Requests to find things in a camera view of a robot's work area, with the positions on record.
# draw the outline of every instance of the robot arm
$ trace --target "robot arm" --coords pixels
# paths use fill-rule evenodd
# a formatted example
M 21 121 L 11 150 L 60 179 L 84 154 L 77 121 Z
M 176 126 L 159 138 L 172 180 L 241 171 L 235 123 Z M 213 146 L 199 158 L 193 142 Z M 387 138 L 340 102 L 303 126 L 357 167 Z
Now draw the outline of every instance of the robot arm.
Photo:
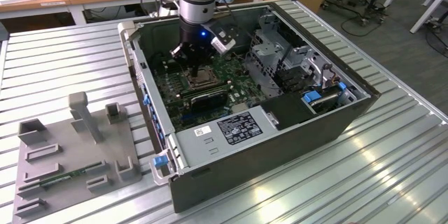
M 173 58 L 183 61 L 191 75 L 197 76 L 199 65 L 207 63 L 215 50 L 224 54 L 235 45 L 232 31 L 213 19 L 216 2 L 233 0 L 161 0 L 163 7 L 179 7 L 180 44 L 171 51 Z

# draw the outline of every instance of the floor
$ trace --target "floor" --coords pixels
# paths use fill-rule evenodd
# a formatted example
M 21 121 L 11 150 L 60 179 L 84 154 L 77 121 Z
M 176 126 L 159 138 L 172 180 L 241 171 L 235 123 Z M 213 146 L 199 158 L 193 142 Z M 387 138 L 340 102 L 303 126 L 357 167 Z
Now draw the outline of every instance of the floor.
M 364 37 L 349 35 L 340 27 L 340 24 L 355 16 L 353 13 L 331 6 L 317 14 L 399 79 L 448 114 L 448 58 L 428 46 L 425 27 L 416 34 L 409 33 L 411 27 L 425 11 L 423 2 L 424 0 L 395 0 L 388 8 L 384 24 Z M 433 15 L 440 17 L 445 10 L 447 8 L 440 6 Z M 376 26 L 377 23 L 360 27 L 355 22 L 344 25 L 353 34 L 364 34 Z M 440 37 L 448 42 L 448 27 L 441 31 Z M 432 34 L 428 40 L 443 51 L 443 44 L 436 41 Z

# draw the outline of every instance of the white label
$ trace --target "white label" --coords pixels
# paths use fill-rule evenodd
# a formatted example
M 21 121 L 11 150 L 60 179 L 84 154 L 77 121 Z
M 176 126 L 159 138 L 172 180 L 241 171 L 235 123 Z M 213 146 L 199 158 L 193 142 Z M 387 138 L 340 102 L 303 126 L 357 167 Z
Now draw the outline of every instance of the white label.
M 201 136 L 201 135 L 204 135 L 204 134 L 207 134 L 209 132 L 212 132 L 212 129 L 211 129 L 209 126 L 201 127 L 201 128 L 199 128 L 199 129 L 195 130 L 196 136 Z
M 41 6 L 49 6 L 49 5 L 65 5 L 65 2 L 61 1 L 61 2 L 48 2 L 48 3 L 41 3 L 40 4 Z

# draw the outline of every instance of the aluminum extrusion table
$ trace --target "aluminum extrusion table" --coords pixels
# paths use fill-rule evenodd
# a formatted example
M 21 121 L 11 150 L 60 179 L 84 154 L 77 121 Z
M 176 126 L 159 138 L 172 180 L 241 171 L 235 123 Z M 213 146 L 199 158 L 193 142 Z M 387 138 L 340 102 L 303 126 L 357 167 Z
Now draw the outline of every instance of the aluminum extrusion table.
M 11 222 L 19 121 L 69 117 L 65 95 L 87 91 L 89 110 L 128 108 L 143 180 L 33 223 L 445 223 L 445 115 L 297 2 L 277 4 L 383 96 L 316 151 L 185 212 L 149 174 L 153 153 L 125 66 L 117 22 L 12 34 L 1 47 L 0 223 Z M 281 155 L 273 150 L 272 155 Z

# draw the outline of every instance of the green circuit board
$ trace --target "green circuit board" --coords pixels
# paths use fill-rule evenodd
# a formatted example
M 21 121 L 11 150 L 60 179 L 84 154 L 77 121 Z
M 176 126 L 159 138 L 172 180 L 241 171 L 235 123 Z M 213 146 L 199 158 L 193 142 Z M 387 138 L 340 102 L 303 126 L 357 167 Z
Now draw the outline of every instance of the green circuit board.
M 245 71 L 241 58 L 243 56 L 235 54 L 215 56 L 212 64 L 200 68 L 200 71 L 207 71 L 213 76 L 213 81 L 203 87 L 192 86 L 185 68 L 172 60 L 161 61 L 165 67 L 159 68 L 155 81 L 176 131 L 231 115 L 237 112 L 232 110 L 235 105 L 239 106 L 233 109 L 251 108 L 265 100 L 267 97 Z M 213 93 L 228 96 L 225 105 L 192 112 L 192 101 Z

